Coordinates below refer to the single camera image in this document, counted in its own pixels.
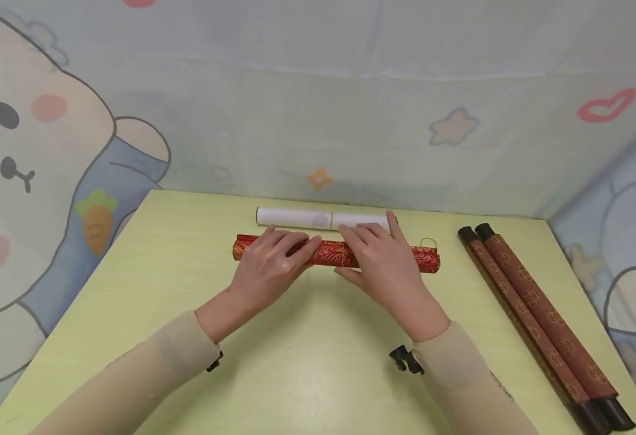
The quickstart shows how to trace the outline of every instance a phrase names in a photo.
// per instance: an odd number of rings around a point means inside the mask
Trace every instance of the orange sparkle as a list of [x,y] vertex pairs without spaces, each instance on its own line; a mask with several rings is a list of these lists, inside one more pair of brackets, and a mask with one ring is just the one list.
[[316,192],[320,192],[321,189],[326,187],[327,184],[330,184],[333,181],[335,181],[330,175],[325,173],[325,168],[323,168],[322,166],[316,169],[316,171],[313,174],[306,175],[305,179],[307,179],[311,184],[313,184],[313,189]]

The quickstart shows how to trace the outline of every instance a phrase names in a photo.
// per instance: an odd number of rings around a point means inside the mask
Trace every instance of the red brocade roll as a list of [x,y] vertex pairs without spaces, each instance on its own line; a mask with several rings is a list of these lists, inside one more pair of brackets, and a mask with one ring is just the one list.
[[[243,256],[245,248],[248,248],[258,237],[259,236],[239,234],[236,237],[236,242],[233,243],[234,260],[239,261]],[[291,251],[289,251],[287,255],[290,256],[296,251],[299,251],[299,249],[307,242],[308,240],[297,244],[294,248],[291,248]],[[417,261],[417,265],[420,267],[420,272],[423,274],[433,274],[439,270],[441,261],[439,260],[439,254],[437,253],[436,248],[425,248],[422,246],[410,247],[412,248],[412,255],[415,257],[415,261]],[[359,267],[357,259],[349,246],[347,246],[347,243],[332,242],[330,240],[323,240],[320,242],[318,249],[308,260],[308,264],[333,267]]]

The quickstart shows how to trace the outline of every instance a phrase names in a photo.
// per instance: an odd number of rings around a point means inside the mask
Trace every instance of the rolled paper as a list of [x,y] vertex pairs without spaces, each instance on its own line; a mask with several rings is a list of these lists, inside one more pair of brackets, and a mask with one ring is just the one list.
[[516,332],[524,340],[526,347],[578,426],[587,435],[610,434],[611,429],[601,411],[592,402],[574,373],[567,367],[556,347],[543,332],[538,321],[530,313],[473,229],[464,227],[458,231],[458,234],[482,278],[489,285]]
[[567,326],[514,251],[489,224],[478,225],[475,230],[611,428],[616,431],[633,429],[636,424],[617,400],[618,393],[611,382]]
[[333,231],[337,231],[341,224],[348,227],[354,227],[357,224],[379,224],[388,234],[391,233],[385,214],[332,213],[331,211],[258,207],[255,211],[255,223]]
[[[233,257],[234,260],[240,261],[243,257],[243,252],[255,241],[259,236],[251,236],[246,234],[239,234],[236,236],[236,242],[233,243]],[[289,252],[287,256],[299,251],[308,240],[296,244]],[[410,246],[412,249],[412,255],[415,257],[415,261],[423,274],[433,274],[439,270],[441,261],[436,248],[425,248],[422,246]],[[310,259],[306,262],[309,265],[317,266],[333,266],[333,267],[359,267],[356,257],[352,250],[344,242],[333,242],[330,240],[323,240],[320,242],[318,249],[313,253]]]

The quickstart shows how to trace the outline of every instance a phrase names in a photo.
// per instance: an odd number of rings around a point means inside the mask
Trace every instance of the white paper roll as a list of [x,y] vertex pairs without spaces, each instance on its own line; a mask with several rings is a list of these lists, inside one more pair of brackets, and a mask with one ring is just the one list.
[[291,210],[280,208],[258,207],[255,211],[255,222],[258,225],[277,225],[294,228],[316,228],[318,230],[334,230],[341,224],[355,226],[356,224],[376,223],[387,233],[388,220],[385,215],[332,213],[330,211]]
[[348,227],[354,227],[357,224],[379,224],[388,234],[391,233],[386,216],[382,216],[380,214],[333,213],[333,224],[331,229],[337,231],[337,227],[342,224],[345,224]]
[[290,210],[259,207],[255,212],[255,222],[259,225],[282,227],[317,228],[330,230],[333,214],[330,211]]

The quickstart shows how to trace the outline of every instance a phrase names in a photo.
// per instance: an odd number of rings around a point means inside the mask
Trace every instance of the wallpaper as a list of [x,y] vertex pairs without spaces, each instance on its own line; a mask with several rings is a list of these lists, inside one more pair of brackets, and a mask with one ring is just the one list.
[[636,1],[0,1],[0,403],[150,189],[547,218],[635,137]]
[[636,148],[551,224],[636,385]]

